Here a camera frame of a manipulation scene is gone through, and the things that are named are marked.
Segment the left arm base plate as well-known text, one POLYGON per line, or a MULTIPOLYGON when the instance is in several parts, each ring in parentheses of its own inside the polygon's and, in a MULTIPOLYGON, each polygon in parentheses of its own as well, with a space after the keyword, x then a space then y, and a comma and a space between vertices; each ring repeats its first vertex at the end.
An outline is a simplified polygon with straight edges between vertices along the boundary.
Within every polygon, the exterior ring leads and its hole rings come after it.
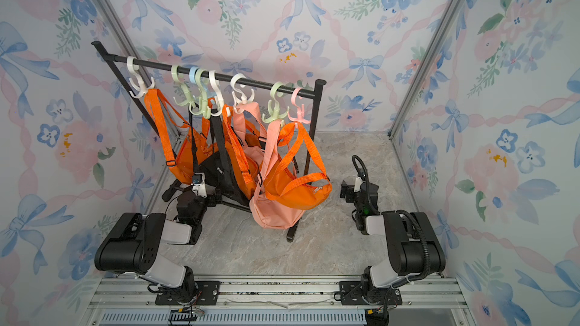
POLYGON ((219 281, 194 281, 179 288, 161 288, 156 306, 215 306, 220 293, 219 281))

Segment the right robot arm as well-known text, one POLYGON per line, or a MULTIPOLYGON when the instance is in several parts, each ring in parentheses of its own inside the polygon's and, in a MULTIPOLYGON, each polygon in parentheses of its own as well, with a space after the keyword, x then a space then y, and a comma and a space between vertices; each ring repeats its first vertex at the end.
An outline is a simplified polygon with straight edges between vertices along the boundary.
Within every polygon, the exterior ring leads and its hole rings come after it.
POLYGON ((347 304, 393 305, 402 303, 400 288, 442 273, 446 258, 433 226, 423 212, 379 211, 378 190, 357 178, 341 184, 340 197, 355 206, 352 219, 364 235, 383 236, 387 257, 365 268, 358 285, 341 282, 341 302, 347 304))

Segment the black bag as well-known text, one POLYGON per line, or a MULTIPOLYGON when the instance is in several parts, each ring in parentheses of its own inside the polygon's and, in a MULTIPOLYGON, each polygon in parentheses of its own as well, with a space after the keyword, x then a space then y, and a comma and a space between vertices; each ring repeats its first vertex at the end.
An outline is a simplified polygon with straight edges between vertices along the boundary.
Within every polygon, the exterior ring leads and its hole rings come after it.
POLYGON ((249 200, 240 190, 234 174, 234 166, 227 152, 227 139, 220 116, 202 119, 202 131, 192 130, 193 170, 205 175, 205 183, 220 193, 221 203, 244 212, 250 212, 249 200))

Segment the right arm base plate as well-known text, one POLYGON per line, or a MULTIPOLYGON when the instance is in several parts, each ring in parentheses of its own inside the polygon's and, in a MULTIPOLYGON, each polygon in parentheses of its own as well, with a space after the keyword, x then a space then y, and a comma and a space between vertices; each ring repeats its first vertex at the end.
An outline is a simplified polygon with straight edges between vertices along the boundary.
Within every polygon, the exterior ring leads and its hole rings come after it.
POLYGON ((375 288, 361 281, 340 281, 339 290, 334 293, 334 300, 342 306, 370 306, 379 308, 401 306, 403 300, 399 290, 393 288, 375 288))

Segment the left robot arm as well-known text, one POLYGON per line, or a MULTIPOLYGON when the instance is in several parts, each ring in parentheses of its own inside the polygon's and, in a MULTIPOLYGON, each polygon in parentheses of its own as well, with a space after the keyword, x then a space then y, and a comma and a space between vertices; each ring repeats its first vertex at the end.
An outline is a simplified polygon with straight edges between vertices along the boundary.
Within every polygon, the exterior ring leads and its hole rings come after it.
POLYGON ((194 303, 201 294, 193 270, 160 254, 160 246, 194 245, 202 232, 208 196, 197 191, 177 197, 174 220, 165 213, 125 213, 102 241, 95 255, 98 270, 133 273, 148 282, 147 289, 173 303, 194 303))

